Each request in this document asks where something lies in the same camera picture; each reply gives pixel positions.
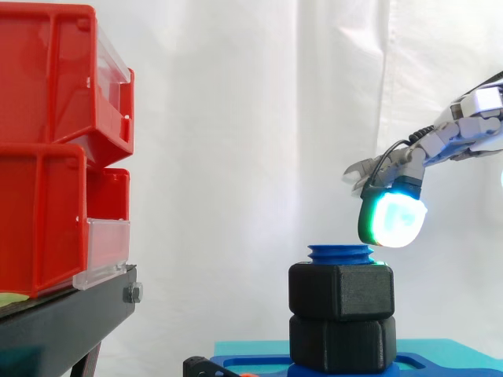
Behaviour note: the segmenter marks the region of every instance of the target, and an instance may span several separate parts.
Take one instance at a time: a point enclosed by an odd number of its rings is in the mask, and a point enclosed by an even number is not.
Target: blue tray
[[[398,340],[398,356],[378,375],[361,377],[503,377],[503,361],[449,339]],[[219,342],[216,364],[260,377],[329,377],[292,365],[288,342]],[[355,375],[338,375],[354,377]]]

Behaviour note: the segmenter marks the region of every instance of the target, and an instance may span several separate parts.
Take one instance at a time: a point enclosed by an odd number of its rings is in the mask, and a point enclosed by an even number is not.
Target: robotic arm
[[[394,143],[383,155],[348,167],[343,179],[362,198],[358,235],[364,243],[403,247],[423,225],[426,167],[503,150],[503,72],[453,101],[432,126]]]

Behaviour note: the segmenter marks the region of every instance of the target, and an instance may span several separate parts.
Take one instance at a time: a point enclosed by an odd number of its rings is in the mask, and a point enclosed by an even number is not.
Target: green glowing light
[[[404,247],[414,241],[428,210],[420,200],[386,192],[376,202],[372,218],[373,239],[382,246]]]

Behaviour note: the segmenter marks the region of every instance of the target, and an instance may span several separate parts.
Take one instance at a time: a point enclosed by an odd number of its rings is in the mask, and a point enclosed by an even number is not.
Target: blue threaded cap
[[[314,265],[369,265],[373,250],[369,245],[310,245]]]

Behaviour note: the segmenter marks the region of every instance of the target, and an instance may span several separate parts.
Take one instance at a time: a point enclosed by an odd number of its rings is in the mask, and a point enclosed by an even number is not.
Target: black clamp
[[[205,357],[192,356],[183,362],[183,377],[240,377]]]

